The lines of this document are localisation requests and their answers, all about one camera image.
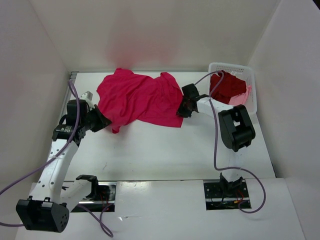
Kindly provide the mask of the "magenta t shirt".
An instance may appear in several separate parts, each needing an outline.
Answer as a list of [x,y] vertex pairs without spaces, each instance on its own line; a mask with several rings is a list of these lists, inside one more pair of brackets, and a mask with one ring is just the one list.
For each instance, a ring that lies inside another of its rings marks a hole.
[[176,79],[168,72],[156,78],[117,68],[97,87],[98,109],[111,121],[111,131],[139,120],[162,127],[180,128],[177,115],[183,94]]

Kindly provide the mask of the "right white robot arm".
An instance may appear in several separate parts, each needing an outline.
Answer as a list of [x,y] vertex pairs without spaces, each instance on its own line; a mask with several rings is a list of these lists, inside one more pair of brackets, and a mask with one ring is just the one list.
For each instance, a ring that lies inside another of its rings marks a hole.
[[[177,115],[190,118],[192,112],[205,114],[214,120],[214,152],[213,167],[220,172],[219,191],[225,197],[232,196],[242,184],[242,166],[245,154],[252,140],[256,137],[251,118],[243,104],[227,106],[224,103],[214,105],[214,99],[207,94],[199,94],[195,84],[182,87],[182,102]],[[224,167],[217,166],[218,141],[222,140],[228,149],[228,163]]]

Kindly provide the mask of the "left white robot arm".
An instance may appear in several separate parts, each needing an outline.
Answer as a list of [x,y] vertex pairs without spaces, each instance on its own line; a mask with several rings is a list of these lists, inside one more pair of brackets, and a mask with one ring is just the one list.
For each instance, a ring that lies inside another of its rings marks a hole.
[[16,212],[27,230],[61,233],[67,227],[70,212],[82,199],[94,200],[100,196],[94,175],[82,174],[70,186],[63,184],[86,132],[95,133],[110,124],[92,103],[90,92],[67,103],[66,114],[53,131],[47,165],[29,197],[20,199],[16,205]]

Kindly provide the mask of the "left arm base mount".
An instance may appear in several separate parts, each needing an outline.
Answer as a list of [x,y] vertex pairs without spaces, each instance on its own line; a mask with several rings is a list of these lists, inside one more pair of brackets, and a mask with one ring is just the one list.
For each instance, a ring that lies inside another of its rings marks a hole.
[[104,208],[106,208],[106,213],[114,212],[117,182],[99,181],[98,185],[99,187],[95,196],[85,197],[78,204],[93,213],[100,213]]

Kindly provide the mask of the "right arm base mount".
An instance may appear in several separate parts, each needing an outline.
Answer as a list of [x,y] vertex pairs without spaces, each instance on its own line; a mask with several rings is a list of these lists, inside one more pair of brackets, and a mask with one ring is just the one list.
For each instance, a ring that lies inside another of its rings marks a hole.
[[235,210],[239,208],[239,204],[245,210],[252,208],[247,183],[244,180],[231,192],[222,190],[218,180],[204,181],[203,188],[207,211]]

